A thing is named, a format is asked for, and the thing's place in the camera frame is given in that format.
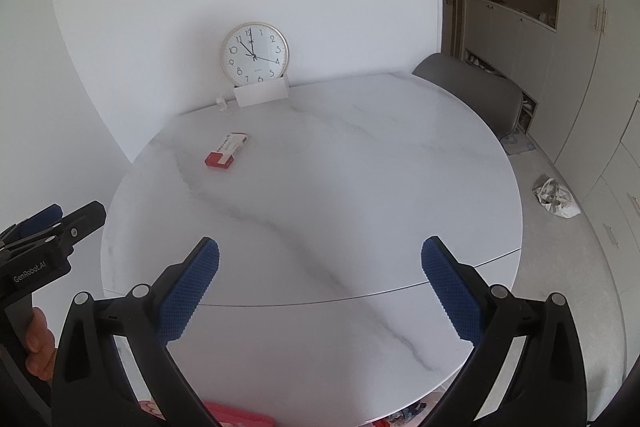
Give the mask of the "person's left hand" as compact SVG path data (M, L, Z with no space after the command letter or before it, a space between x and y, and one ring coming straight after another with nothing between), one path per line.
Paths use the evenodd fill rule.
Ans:
M26 329L25 341L28 351L25 366L28 373L38 377L40 381L50 383L58 349L46 316L37 307L32 308L32 319Z

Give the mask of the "pink patterned sleeve forearm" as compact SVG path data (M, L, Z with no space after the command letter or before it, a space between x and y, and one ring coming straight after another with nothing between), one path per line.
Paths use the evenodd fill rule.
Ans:
M146 413L165 419L162 411L153 400L141 400L139 405ZM228 407L228 405L204 402L206 409L224 427L273 427L277 421L270 416Z

